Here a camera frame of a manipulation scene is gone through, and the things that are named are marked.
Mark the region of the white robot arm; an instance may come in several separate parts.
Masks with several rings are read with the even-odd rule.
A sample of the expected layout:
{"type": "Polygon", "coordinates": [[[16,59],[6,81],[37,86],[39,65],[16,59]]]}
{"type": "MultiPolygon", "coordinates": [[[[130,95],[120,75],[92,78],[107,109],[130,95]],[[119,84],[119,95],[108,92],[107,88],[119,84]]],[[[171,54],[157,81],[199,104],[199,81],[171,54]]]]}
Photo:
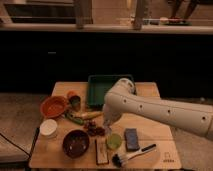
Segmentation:
{"type": "Polygon", "coordinates": [[[213,106],[162,100],[135,95],[135,84],[119,79],[104,95],[103,125],[117,122],[123,113],[132,113],[213,141],[213,106]]]}

